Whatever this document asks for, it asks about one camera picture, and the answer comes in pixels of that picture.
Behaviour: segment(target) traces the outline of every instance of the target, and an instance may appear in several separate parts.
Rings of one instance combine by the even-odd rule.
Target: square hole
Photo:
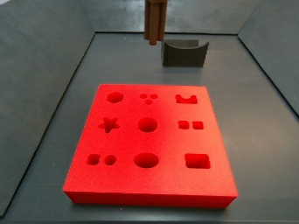
[[[207,154],[185,154],[185,166],[195,169],[209,169],[211,161]]]
[[[189,123],[187,121],[179,121],[179,129],[187,130],[189,128]]]
[[[203,122],[192,122],[191,124],[196,130],[203,130]]]

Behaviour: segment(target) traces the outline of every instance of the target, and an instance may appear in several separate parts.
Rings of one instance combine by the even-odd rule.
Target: gray table surface
[[[17,221],[299,221],[297,117],[235,36],[209,41],[203,68],[161,67],[140,34],[97,34],[69,84],[4,223]],[[197,85],[209,90],[239,197],[225,210],[73,205],[61,191],[100,83]]]

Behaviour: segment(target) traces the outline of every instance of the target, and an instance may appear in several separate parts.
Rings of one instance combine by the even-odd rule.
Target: gray wall
[[[237,34],[261,0],[168,0],[167,32]],[[96,32],[143,32],[144,0],[78,0]]]
[[[0,216],[92,37],[74,0],[0,6]]]
[[[299,115],[299,1],[263,1],[239,38]]]

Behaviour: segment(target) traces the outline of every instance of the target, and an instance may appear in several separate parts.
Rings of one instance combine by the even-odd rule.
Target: small square hole
[[[211,161],[207,154],[185,154],[185,166],[195,169],[209,169]]]
[[[179,129],[187,130],[189,128],[189,123],[187,121],[179,121]]]
[[[203,122],[192,122],[192,127],[196,130],[203,130]]]
[[[98,164],[98,154],[89,154],[88,155],[88,165],[97,165]]]

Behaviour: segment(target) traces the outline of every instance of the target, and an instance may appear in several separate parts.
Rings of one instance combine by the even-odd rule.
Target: rectangular hole
[[[184,155],[185,166],[193,169],[209,169],[211,161],[207,154],[185,154]]]

